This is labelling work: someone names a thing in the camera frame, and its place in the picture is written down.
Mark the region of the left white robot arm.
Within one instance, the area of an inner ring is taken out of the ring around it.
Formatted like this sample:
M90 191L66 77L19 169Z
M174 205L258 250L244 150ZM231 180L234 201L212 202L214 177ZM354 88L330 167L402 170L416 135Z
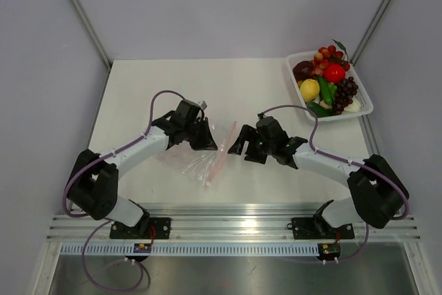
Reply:
M183 99L174 111L157 118L140 137L108 153L89 149L77 157L64 197L94 220L111 220L142 238L153 234L150 213L118 194L120 178L146 159L188 142L194 151L218 149L200 105Z

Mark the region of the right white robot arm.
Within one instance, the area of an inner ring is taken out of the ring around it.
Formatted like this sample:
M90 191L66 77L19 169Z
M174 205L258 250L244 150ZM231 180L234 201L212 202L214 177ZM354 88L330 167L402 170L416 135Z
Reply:
M410 197L383 157L351 160L314 150L305 138L288 136L273 117L259 119L255 127L244 125L228 152L259 164L272 157L278 164L317 173L349 189L349 198L328 200L313 216L293 218L296 239L352 239L357 222L382 229Z

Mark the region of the clear zip top bag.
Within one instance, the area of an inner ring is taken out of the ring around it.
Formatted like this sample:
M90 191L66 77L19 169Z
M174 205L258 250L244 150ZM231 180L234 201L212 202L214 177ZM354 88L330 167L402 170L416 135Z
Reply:
M209 128L218 146L217 151L193 151L185 142L155 158L168 168L194 179L205 187L210 187L227 159L227 151L233 144L234 135L237 132L237 122L212 122L210 120Z

